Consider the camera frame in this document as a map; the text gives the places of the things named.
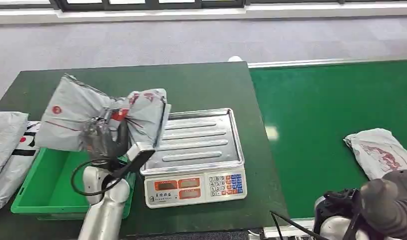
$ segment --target green plastic crate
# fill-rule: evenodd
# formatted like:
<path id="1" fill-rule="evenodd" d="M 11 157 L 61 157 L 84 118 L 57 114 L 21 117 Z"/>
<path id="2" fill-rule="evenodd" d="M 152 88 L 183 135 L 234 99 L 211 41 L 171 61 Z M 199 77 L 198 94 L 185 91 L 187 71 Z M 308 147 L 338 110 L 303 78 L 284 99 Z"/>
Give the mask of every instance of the green plastic crate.
<path id="1" fill-rule="evenodd" d="M 37 216 L 39 220 L 84 219 L 89 209 L 85 196 L 71 187 L 73 170 L 89 160 L 86 152 L 59 151 L 42 148 L 28 172 L 10 210 L 14 214 Z M 75 176 L 75 183 L 83 190 L 83 169 Z M 130 213 L 135 175 L 127 177 L 131 187 L 122 218 Z"/>

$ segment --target white plastic bag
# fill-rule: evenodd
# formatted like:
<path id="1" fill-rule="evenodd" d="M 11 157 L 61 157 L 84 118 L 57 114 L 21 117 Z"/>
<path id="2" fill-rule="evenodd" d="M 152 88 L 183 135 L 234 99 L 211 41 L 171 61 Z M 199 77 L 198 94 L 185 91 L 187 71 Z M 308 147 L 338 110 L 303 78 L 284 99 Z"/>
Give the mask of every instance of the white plastic bag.
<path id="1" fill-rule="evenodd" d="M 27 113 L 0 112 L 0 172 L 27 129 Z"/>
<path id="2" fill-rule="evenodd" d="M 83 124 L 91 118 L 100 117 L 105 109 L 117 110 L 108 123 L 114 132 L 125 117 L 130 143 L 147 142 L 156 146 L 170 106 L 164 89 L 133 91 L 127 97 L 110 97 L 64 74 L 41 118 L 41 127 L 36 135 L 37 146 L 81 151 Z"/>
<path id="3" fill-rule="evenodd" d="M 39 148 L 35 146 L 35 135 L 39 127 L 39 121 L 28 122 L 27 130 L 0 172 L 0 209 L 23 183 L 33 160 L 39 152 Z"/>
<path id="4" fill-rule="evenodd" d="M 407 169 L 407 150 L 388 130 L 375 128 L 343 139 L 370 180 Z"/>

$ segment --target green table surface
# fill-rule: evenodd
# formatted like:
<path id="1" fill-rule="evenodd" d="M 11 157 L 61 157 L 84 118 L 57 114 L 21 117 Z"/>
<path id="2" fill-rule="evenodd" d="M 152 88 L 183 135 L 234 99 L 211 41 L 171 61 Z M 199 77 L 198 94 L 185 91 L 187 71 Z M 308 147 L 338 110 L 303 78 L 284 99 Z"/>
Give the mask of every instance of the green table surface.
<path id="1" fill-rule="evenodd" d="M 269 209 L 287 213 L 270 144 L 245 62 L 23 71 L 0 101 L 0 111 L 29 113 L 39 120 L 63 73 L 110 96 L 164 88 L 171 112 L 231 108 L 245 158 L 247 197 L 243 200 L 149 209 L 143 180 L 136 181 L 130 215 L 120 237 L 136 234 L 222 231 L 272 226 Z M 76 238 L 79 220 L 38 221 L 0 211 L 0 239 Z"/>
<path id="2" fill-rule="evenodd" d="M 315 200 L 327 190 L 368 180 L 345 136 L 384 128 L 407 149 L 407 60 L 250 74 L 292 218 L 313 217 Z"/>

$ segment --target gray carpet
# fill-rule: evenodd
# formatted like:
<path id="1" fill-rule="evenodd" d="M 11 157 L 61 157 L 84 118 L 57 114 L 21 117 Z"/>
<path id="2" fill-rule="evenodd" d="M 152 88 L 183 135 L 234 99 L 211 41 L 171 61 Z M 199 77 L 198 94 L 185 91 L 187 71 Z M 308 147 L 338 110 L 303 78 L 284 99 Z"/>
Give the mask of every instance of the gray carpet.
<path id="1" fill-rule="evenodd" d="M 0 25 L 0 98 L 19 71 L 407 56 L 407 17 Z"/>

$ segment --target package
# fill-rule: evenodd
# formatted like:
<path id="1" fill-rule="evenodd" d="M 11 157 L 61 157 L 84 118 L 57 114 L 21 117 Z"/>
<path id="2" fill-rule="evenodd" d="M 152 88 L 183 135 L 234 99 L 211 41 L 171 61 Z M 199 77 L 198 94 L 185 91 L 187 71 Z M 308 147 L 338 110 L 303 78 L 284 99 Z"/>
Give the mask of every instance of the package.
<path id="1" fill-rule="evenodd" d="M 0 172 L 27 129 L 27 113 L 0 112 Z"/>
<path id="2" fill-rule="evenodd" d="M 40 128 L 39 121 L 29 121 L 24 135 L 17 141 L 18 146 L 0 172 L 0 209 L 9 201 L 23 183 L 39 148 L 35 135 Z"/>
<path id="3" fill-rule="evenodd" d="M 370 180 L 407 169 L 407 150 L 388 130 L 376 128 L 343 139 Z"/>
<path id="4" fill-rule="evenodd" d="M 111 97 L 64 74 L 41 118 L 36 144 L 62 151 L 81 151 L 80 135 L 85 122 L 111 111 L 108 125 L 114 139 L 120 121 L 125 118 L 130 144 L 147 142 L 156 146 L 169 109 L 164 89 L 133 91 L 127 97 Z"/>

